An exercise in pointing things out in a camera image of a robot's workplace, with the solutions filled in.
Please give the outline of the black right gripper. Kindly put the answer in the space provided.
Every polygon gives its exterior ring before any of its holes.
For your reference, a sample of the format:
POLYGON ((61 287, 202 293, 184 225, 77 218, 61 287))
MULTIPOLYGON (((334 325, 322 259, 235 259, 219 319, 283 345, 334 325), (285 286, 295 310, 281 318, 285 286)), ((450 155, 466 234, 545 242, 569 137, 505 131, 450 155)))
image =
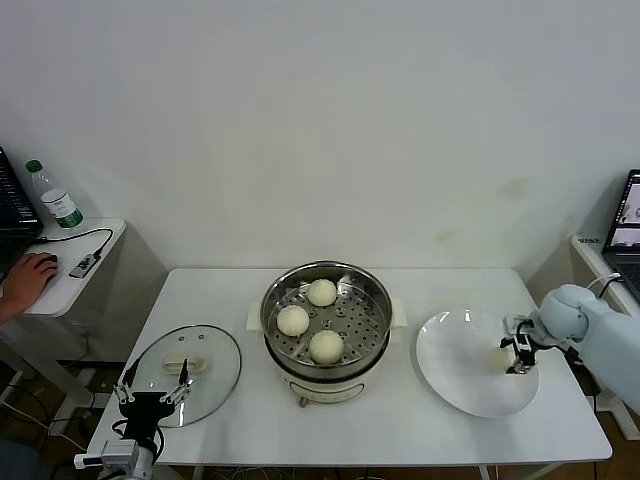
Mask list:
POLYGON ((515 359, 507 368, 506 373, 514 375, 527 374, 536 365, 534 351, 545 349, 545 346, 536 338, 535 325, 532 320, 522 321, 519 324, 519 334, 502 338, 499 347, 513 349, 515 359))

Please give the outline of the person's bare hand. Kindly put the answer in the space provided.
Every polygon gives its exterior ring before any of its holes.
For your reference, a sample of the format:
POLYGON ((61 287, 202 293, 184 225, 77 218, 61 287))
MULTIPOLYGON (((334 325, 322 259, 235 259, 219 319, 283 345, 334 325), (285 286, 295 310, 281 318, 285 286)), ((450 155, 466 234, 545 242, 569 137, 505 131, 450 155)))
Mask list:
POLYGON ((57 271, 57 257, 48 252, 30 253, 19 259, 2 284, 1 322, 29 309, 57 271))

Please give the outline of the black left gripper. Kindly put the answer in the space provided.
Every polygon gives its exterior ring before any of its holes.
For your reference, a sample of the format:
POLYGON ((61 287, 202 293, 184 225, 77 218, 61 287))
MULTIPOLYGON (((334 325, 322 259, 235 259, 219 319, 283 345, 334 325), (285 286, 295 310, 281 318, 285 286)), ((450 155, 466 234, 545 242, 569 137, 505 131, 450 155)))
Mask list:
POLYGON ((187 358, 168 358, 161 364, 161 392, 133 393, 139 361, 134 361, 114 386, 120 414, 126 420, 124 439, 153 440, 159 422, 173 414, 173 404, 182 402, 190 393, 192 380, 187 358))

